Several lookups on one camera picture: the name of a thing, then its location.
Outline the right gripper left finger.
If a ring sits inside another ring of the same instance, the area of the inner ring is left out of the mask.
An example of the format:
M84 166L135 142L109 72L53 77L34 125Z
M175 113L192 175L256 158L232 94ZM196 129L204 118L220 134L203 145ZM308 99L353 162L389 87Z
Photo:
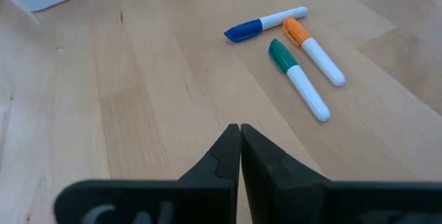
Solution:
M235 223L240 128L230 124L177 180L83 180L63 189L57 223Z

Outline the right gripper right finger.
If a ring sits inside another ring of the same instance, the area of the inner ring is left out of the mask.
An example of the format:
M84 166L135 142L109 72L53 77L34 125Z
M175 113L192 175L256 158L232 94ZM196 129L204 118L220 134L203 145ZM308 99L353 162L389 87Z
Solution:
M440 223L441 183L330 180L242 124L254 223Z

